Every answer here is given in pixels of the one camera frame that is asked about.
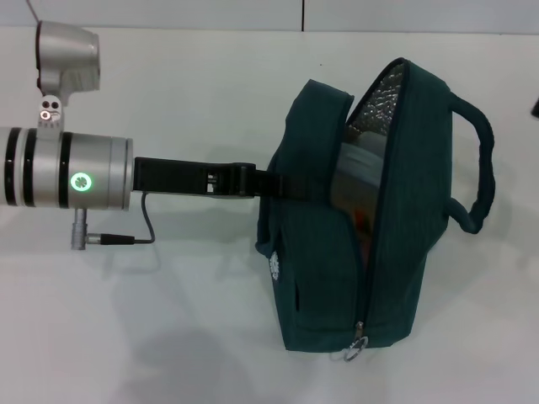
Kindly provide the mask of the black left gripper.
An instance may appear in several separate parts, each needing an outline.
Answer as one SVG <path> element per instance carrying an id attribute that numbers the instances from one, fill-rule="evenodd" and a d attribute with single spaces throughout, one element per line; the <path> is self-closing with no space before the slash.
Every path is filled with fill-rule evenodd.
<path id="1" fill-rule="evenodd" d="M 208 163 L 137 157 L 133 189 L 149 194 L 184 194 L 217 198 L 269 197 L 309 200 L 309 182 L 256 169 L 250 163 Z"/>

